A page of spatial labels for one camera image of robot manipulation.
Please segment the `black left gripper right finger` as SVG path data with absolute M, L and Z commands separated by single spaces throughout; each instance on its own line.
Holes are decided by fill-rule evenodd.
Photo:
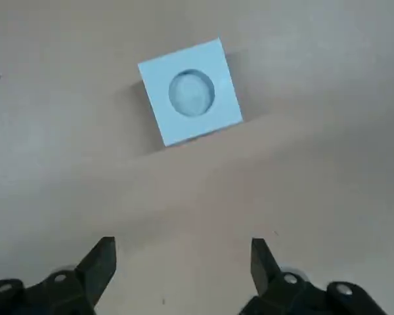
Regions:
M 357 284 L 330 282 L 323 290 L 295 272 L 281 270 L 263 238 L 252 239 L 250 271 L 257 295 L 242 308 L 245 315 L 386 315 Z

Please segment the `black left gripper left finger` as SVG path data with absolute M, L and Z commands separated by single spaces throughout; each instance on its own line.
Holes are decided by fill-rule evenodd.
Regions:
M 16 278 L 0 280 L 0 314 L 95 314 L 95 307 L 116 272 L 116 239 L 101 238 L 77 266 L 25 286 Z

